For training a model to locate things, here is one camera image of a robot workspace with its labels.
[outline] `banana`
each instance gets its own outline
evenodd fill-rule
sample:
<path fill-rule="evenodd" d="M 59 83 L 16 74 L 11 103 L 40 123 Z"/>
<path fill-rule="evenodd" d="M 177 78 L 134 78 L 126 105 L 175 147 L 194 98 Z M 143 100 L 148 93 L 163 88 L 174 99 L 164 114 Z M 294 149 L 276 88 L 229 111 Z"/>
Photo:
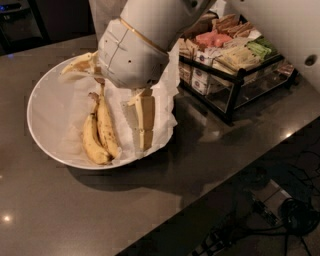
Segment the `banana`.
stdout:
<path fill-rule="evenodd" d="M 104 81 L 102 82 L 101 80 L 96 80 L 100 83 L 101 86 L 97 109 L 99 139 L 105 150 L 107 150 L 112 155 L 112 157 L 116 158 L 119 153 L 119 145 L 115 135 L 109 107 L 104 97 Z"/>
<path fill-rule="evenodd" d="M 101 146 L 97 133 L 97 118 L 96 113 L 93 112 L 87 116 L 83 125 L 83 148 L 94 163 L 109 164 L 112 156 Z"/>

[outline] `table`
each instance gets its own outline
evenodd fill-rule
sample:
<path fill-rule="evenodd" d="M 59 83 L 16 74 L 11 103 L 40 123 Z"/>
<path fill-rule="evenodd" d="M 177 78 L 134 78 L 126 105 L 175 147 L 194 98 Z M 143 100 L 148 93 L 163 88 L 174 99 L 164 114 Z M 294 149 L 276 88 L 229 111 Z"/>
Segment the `table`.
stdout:
<path fill-rule="evenodd" d="M 0 248 L 2 255 L 114 255 L 223 183 L 320 115 L 302 81 L 237 111 L 228 126 L 183 89 L 166 147 L 108 171 L 64 166 L 29 134 L 37 81 L 95 36 L 0 57 Z"/>

